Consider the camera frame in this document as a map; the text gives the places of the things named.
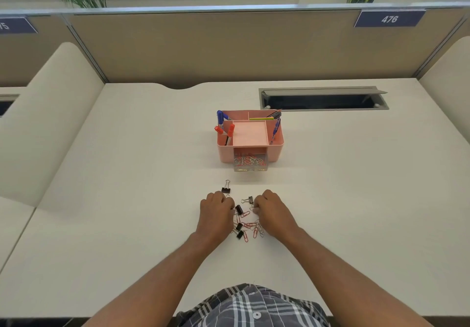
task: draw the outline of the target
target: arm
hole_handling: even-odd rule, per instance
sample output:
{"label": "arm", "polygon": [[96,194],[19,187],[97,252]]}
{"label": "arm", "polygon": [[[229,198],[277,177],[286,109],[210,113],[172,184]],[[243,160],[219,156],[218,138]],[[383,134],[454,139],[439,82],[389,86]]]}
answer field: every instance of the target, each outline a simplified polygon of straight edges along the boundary
{"label": "arm", "polygon": [[408,306],[312,239],[299,228],[276,193],[255,199],[264,229],[298,260],[323,300],[344,327],[430,327]]}
{"label": "arm", "polygon": [[232,232],[233,199],[220,191],[201,201],[196,231],[126,291],[98,311],[86,327],[166,327],[204,259]]}

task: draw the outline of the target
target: person's right arm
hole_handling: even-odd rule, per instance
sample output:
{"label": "person's right arm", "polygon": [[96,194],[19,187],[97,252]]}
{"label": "person's right arm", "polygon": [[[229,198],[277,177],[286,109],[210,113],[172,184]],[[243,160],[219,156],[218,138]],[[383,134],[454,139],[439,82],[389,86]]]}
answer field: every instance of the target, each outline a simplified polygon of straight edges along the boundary
{"label": "person's right arm", "polygon": [[343,327],[430,327],[420,315],[387,293],[299,228],[276,193],[255,199],[261,226],[298,260]]}

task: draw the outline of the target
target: blue number sign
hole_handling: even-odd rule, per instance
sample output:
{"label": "blue number sign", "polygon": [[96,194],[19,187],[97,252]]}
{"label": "blue number sign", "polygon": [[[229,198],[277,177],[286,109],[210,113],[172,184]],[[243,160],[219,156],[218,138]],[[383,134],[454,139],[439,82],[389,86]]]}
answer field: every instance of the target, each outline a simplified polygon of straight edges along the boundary
{"label": "blue number sign", "polygon": [[363,10],[354,27],[414,27],[426,9]]}
{"label": "blue number sign", "polygon": [[0,35],[37,33],[36,29],[25,17],[0,18]]}

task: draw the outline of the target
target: desk organizer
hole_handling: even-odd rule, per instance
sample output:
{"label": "desk organizer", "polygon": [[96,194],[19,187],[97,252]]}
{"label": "desk organizer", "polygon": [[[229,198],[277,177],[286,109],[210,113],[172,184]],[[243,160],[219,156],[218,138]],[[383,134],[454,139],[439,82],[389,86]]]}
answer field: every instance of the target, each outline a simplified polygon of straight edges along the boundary
{"label": "desk organizer", "polygon": [[223,112],[232,119],[224,121],[224,131],[227,133],[232,123],[235,124],[235,129],[233,138],[227,146],[225,146],[227,135],[217,134],[220,161],[233,164],[235,171],[266,171],[268,162],[279,159],[284,146],[282,122],[279,124],[273,144],[269,145],[276,120],[250,120],[250,118],[267,117],[274,110],[224,110]]}

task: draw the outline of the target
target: white desk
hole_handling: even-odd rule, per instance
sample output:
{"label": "white desk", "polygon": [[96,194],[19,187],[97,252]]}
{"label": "white desk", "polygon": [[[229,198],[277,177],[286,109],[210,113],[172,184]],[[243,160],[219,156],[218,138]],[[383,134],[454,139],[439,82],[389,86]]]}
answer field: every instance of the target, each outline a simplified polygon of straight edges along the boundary
{"label": "white desk", "polygon": [[0,271],[33,211],[34,207],[0,197]]}
{"label": "white desk", "polygon": [[[285,112],[267,172],[221,164],[216,111],[258,88],[377,85],[390,110]],[[195,229],[231,180],[270,188],[316,239],[423,315],[470,314],[470,146],[415,79],[107,84],[0,275],[0,316],[91,316]],[[323,304],[273,238],[230,236],[179,310],[251,282]]]}

